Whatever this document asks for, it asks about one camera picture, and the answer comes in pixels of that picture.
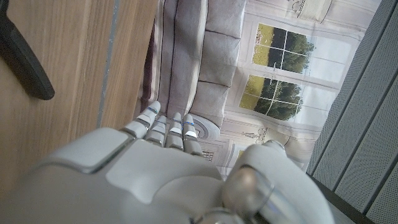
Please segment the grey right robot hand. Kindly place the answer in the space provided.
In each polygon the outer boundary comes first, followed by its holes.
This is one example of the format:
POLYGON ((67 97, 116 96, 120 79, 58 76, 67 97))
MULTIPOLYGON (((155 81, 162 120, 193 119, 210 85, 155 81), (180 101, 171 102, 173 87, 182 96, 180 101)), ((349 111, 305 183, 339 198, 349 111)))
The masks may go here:
POLYGON ((1 201, 2 223, 333 223, 281 143, 249 146, 226 178, 203 157, 191 115, 150 104, 40 161, 1 201))

